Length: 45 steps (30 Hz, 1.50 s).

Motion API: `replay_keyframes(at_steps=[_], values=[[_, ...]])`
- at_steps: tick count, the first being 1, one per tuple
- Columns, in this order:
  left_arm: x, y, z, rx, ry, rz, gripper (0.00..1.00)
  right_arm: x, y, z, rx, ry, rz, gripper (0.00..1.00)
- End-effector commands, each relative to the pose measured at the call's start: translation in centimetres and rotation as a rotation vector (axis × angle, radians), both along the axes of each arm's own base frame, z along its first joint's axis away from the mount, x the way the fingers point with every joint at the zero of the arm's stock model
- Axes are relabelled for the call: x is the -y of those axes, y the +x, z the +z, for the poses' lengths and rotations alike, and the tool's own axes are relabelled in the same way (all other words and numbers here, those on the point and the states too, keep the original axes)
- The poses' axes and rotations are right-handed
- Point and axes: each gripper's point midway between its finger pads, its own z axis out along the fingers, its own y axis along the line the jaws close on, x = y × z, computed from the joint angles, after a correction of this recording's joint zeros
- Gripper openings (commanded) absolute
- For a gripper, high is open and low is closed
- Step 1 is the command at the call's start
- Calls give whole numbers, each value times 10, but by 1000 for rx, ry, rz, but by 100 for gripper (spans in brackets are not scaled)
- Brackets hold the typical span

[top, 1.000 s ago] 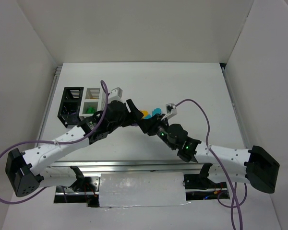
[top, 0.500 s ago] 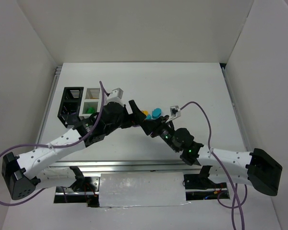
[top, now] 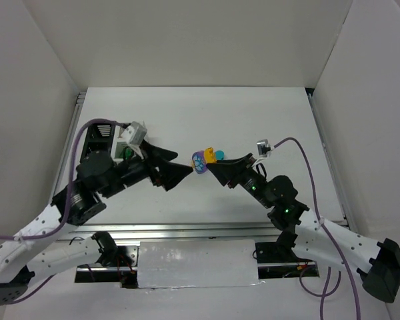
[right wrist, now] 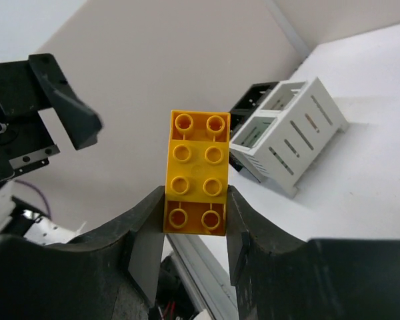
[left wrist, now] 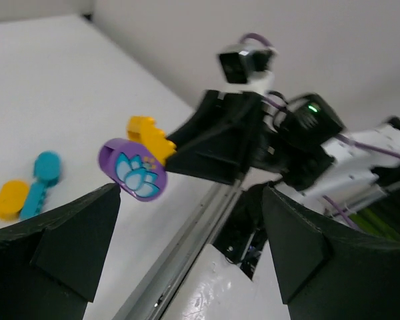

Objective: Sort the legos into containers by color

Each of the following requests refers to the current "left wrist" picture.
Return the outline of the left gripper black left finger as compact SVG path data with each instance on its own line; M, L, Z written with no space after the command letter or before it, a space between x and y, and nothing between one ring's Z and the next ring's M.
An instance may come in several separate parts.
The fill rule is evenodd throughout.
M121 203L108 183L0 229L0 319L82 319L95 298Z

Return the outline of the purple printed oval lego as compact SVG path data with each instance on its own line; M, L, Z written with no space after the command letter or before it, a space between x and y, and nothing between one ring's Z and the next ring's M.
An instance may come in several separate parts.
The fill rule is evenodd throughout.
M98 164L122 190L141 202L158 198L167 186L164 166L137 142L122 138L107 141L99 150Z

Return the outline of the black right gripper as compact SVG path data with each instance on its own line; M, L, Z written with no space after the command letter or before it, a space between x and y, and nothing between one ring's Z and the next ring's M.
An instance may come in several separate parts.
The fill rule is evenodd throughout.
M196 111L167 136L178 150L167 159L166 171L232 185L239 175L256 168L280 174L281 181L297 191L311 187L333 164L333 156L322 147L333 138L333 108L317 93L286 99L268 91L266 96L282 103L269 101L277 109L272 126L264 120L257 125L247 164L243 166L247 140L220 132L246 116L253 92L206 90Z

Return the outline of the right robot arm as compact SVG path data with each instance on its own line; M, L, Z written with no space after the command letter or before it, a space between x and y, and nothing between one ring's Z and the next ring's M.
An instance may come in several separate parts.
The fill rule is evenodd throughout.
M306 93L277 107L254 91L208 90L198 110L169 136L176 146L168 172L226 185L251 168L278 174L250 188L256 201L269 188L309 206L358 183L380 184L400 167L400 119L348 133L333 108Z

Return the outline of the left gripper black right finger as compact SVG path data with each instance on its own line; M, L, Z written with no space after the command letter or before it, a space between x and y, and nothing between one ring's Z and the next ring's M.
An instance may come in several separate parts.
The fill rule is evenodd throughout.
M292 319L400 319L400 242L356 231L271 187L262 210Z

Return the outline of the yellow half-round lego brick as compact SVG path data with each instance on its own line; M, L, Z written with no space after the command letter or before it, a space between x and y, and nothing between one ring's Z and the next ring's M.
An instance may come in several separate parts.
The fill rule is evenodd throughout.
M133 116L127 127L130 141L142 144L151 154L165 166L166 160L176 153L176 144L166 138L165 132L156 128L152 117Z

